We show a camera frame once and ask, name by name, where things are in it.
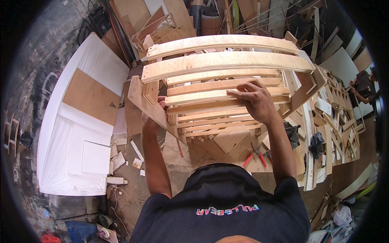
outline black t-shirt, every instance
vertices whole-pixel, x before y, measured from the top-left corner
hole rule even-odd
[[[197,169],[172,199],[149,197],[130,242],[215,242],[233,235],[263,243],[307,242],[309,233],[294,178],[282,180],[272,195],[243,168],[212,164]]]

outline white cable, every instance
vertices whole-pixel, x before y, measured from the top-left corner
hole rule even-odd
[[[114,211],[116,217],[117,217],[118,219],[120,219],[120,222],[122,222],[123,227],[124,227],[124,229],[125,229],[126,232],[127,232],[127,235],[128,235],[129,237],[131,237],[130,234],[128,233],[128,230],[127,230],[126,226],[125,226],[124,223],[123,223],[123,220],[121,220],[121,218],[116,214],[116,211],[115,211],[115,209],[116,209],[116,207],[117,207],[116,190],[117,190],[118,188],[120,188],[120,189],[124,192],[124,194],[126,194],[129,198],[134,199],[134,200],[139,201],[139,202],[142,202],[142,203],[144,203],[144,201],[131,197],[131,196],[128,195],[128,194],[123,190],[123,188],[121,188],[121,187],[115,187],[115,188],[114,188],[115,207],[112,207],[112,206],[111,206],[111,209]]]

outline man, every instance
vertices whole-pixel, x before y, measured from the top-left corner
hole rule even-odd
[[[365,71],[361,71],[357,74],[354,81],[350,81],[351,92],[363,103],[370,103],[374,111],[376,111],[375,100],[379,97],[380,91],[375,92],[374,82],[376,78],[373,74],[373,70],[370,75]]]
[[[254,80],[227,90],[266,125],[272,147],[274,195],[262,191],[243,168],[211,164],[196,169],[172,197],[156,134],[142,115],[142,147],[151,196],[143,205],[130,242],[307,242],[310,222],[296,182],[296,162],[270,93]],[[165,106],[164,97],[159,103]]]

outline blue object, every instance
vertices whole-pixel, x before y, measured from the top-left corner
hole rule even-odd
[[[73,243],[84,243],[92,239],[92,235],[96,235],[96,224],[80,222],[80,221],[66,221],[66,228]]]

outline red object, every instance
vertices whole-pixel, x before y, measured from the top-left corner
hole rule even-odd
[[[58,237],[51,236],[49,234],[44,234],[40,238],[41,243],[61,243],[61,240]]]
[[[262,161],[263,166],[266,168],[267,165],[266,165],[265,160],[263,159],[262,153],[259,153],[259,157],[261,158],[261,161]]]
[[[178,149],[180,150],[181,158],[183,158],[183,157],[184,157],[184,155],[182,154],[182,150],[181,150],[180,142],[178,141],[178,139],[177,139],[177,145],[178,145]]]
[[[245,168],[245,166],[247,165],[247,163],[250,161],[252,157],[252,153],[250,153],[250,156],[247,158],[247,160],[243,163],[242,167]]]

